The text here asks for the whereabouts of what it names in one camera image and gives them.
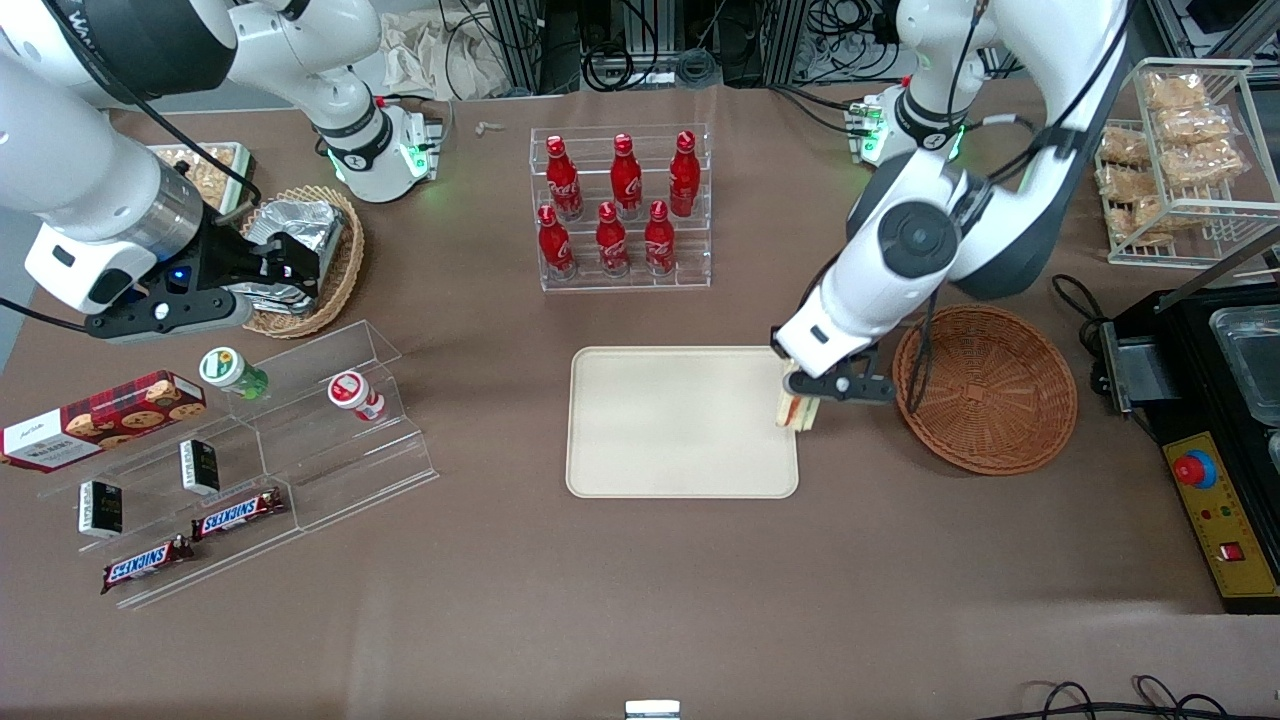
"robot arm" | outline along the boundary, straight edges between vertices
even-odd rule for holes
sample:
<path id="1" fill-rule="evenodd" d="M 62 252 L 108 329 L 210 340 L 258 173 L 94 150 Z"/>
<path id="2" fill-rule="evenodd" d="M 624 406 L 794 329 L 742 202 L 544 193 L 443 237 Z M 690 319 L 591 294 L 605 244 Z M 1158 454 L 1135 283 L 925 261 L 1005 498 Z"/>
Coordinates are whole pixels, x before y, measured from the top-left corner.
<path id="1" fill-rule="evenodd" d="M 230 77 L 298 105 L 356 196 L 393 200 L 429 165 L 420 156 L 421 115 L 378 108 L 346 68 L 378 40 L 366 0 L 234 8 L 227 0 L 5 0 L 0 205 L 45 220 L 28 273 L 90 315 L 90 334 L 116 342 L 244 322 L 252 309 L 223 290 L 232 283 L 284 283 L 314 296 L 314 252 L 283 233 L 265 246 L 247 242 L 191 183 L 87 102 L 207 90 Z"/>
<path id="2" fill-rule="evenodd" d="M 1043 146 L 1034 151 L 1016 192 L 948 168 L 946 137 L 931 149 L 883 161 L 849 215 L 844 251 L 800 310 L 774 332 L 774 347 L 812 378 L 822 379 L 837 364 L 845 368 L 844 360 L 872 347 L 945 281 L 978 299 L 1012 295 L 1034 281 L 1053 249 L 1066 205 L 1119 87 L 1117 44 L 1123 40 L 1117 36 L 1124 32 L 1124 4 L 977 3 L 986 12 L 974 36 L 983 42 L 1004 41 L 1027 65 L 1044 96 L 1048 117 L 1062 118 L 1060 128 L 1041 138 Z M 904 3 L 899 24 L 914 26 L 927 36 L 929 31 L 920 26 L 929 20 L 911 14 L 915 4 Z M 955 61 L 965 61 L 959 49 L 973 8 L 974 0 L 933 3 L 932 17 L 941 15 L 950 32 L 961 33 L 954 44 Z M 965 20 L 946 20 L 956 15 Z M 1108 47 L 1115 47 L 1110 56 Z M 1098 82 L 1085 88 L 1100 64 Z M 945 115 L 955 64 L 922 60 L 922 67 L 931 68 L 924 70 L 927 78 L 913 78 L 896 108 L 908 113 L 911 108 L 943 108 Z M 945 85 L 936 82 L 941 77 L 946 77 Z M 1082 91 L 1080 101 L 1064 117 Z M 957 90 L 956 106 L 968 109 L 973 95 Z M 942 122 L 938 132 L 945 133 L 950 124 Z M 893 132 L 915 137 L 908 127 L 914 127 L 910 120 L 906 127 L 895 126 Z M 924 141 L 928 135 L 920 136 L 922 145 L 929 145 Z"/>

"brown table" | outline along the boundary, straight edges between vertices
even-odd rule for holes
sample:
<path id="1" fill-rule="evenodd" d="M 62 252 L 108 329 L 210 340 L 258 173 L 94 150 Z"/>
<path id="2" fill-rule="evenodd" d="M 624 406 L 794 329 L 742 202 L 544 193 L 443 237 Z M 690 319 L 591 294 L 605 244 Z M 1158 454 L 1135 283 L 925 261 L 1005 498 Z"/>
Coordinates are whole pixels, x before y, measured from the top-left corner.
<path id="1" fill-rule="evenodd" d="M 998 82 L 977 111 L 1038 105 L 1029 86 Z M 529 129 L 695 115 L 716 142 L 712 288 L 544 296 Z M 481 119 L 507 129 L 477 138 Z M 334 183 L 297 113 L 179 124 L 248 145 L 268 193 Z M 163 140 L 136 118 L 123 127 Z M 1019 133 L 966 137 L 965 161 L 993 168 Z M 1048 333 L 1079 382 L 1079 427 L 1042 471 L 973 477 L 932 456 L 892 407 L 827 405 L 800 437 L 788 500 L 568 493 L 572 355 L 763 345 L 844 241 L 867 178 L 844 140 L 764 91 L 460 105 L 440 179 L 358 206 L 371 250 L 339 319 L 370 319 L 404 352 L 394 370 L 443 475 L 128 612 L 97 596 L 72 547 L 46 542 L 72 509 L 36 501 L 41 478 L 5 469 L 3 715 L 550 720 L 675 697 L 701 720 L 955 720 L 1036 706 L 1039 680 L 1135 700 L 1129 676 L 1143 671 L 1275 714 L 1280 620 L 1220 612 L 1157 448 L 1088 392 L 1079 318 L 1047 278 L 1000 304 Z M 1108 266 L 1103 247 L 1087 181 L 1050 272 L 1076 274 L 1112 313 L 1187 277 Z M 59 311 L 47 297 L 37 306 Z M 137 372 L 189 370 L 223 342 L 250 359 L 287 347 L 239 331 L 113 347 L 27 323 L 0 377 L 0 421 Z"/>

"red emergency stop button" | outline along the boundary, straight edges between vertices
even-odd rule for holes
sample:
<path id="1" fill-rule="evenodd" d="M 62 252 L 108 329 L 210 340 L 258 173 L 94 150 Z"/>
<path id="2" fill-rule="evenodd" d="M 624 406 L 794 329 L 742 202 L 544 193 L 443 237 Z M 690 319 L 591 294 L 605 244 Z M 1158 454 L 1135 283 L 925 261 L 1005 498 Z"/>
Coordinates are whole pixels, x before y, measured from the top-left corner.
<path id="1" fill-rule="evenodd" d="M 1240 543 L 1238 542 L 1224 542 L 1217 546 L 1217 556 L 1224 562 L 1239 562 L 1244 560 L 1244 550 L 1240 548 Z"/>
<path id="2" fill-rule="evenodd" d="M 1190 450 L 1174 460 L 1174 477 L 1184 486 L 1208 489 L 1217 483 L 1217 465 L 1204 451 Z"/>

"red bottle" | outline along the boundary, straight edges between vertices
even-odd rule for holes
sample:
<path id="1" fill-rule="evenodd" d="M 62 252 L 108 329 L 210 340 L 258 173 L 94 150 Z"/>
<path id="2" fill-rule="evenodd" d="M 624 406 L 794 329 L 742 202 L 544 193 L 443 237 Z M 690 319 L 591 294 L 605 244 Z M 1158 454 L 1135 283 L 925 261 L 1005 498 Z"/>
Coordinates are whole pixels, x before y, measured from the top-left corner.
<path id="1" fill-rule="evenodd" d="M 567 281 L 577 274 L 577 263 L 573 261 L 573 249 L 568 246 L 568 231 L 556 219 L 556 209 L 543 205 L 538 209 L 538 246 L 547 260 L 547 268 L 552 279 Z"/>
<path id="2" fill-rule="evenodd" d="M 564 140 L 553 135 L 547 138 L 547 184 L 552 188 L 552 202 L 566 223 L 582 217 L 582 187 L 577 183 L 577 168 L 564 151 Z"/>
<path id="3" fill-rule="evenodd" d="M 649 206 L 649 224 L 644 228 L 644 259 L 649 272 L 659 278 L 676 269 L 676 228 L 667 219 L 667 202 L 654 200 Z"/>
<path id="4" fill-rule="evenodd" d="M 595 242 L 600 246 L 600 266 L 611 278 L 622 278 L 631 272 L 627 256 L 627 229 L 618 222 L 618 210 L 612 202 L 600 202 L 600 224 L 595 225 Z"/>
<path id="5" fill-rule="evenodd" d="M 618 205 L 618 217 L 635 220 L 640 217 L 640 202 L 644 193 L 640 190 L 640 163 L 631 154 L 631 136 L 618 133 L 613 137 L 613 167 L 609 168 L 609 181 L 613 183 L 613 200 Z"/>
<path id="6" fill-rule="evenodd" d="M 694 156 L 694 133 L 680 131 L 676 136 L 676 156 L 671 160 L 671 214 L 687 218 L 698 202 L 698 183 L 703 168 Z"/>

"cookie box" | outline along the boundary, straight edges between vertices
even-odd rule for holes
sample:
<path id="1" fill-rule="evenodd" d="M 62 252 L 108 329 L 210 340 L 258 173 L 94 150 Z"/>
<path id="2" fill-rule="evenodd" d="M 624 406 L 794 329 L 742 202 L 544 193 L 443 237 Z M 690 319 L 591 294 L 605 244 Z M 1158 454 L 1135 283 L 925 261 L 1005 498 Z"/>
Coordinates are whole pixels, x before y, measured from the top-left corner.
<path id="1" fill-rule="evenodd" d="M 157 370 L 9 425 L 0 437 L 0 462 L 52 473 L 204 411 L 200 386 Z"/>

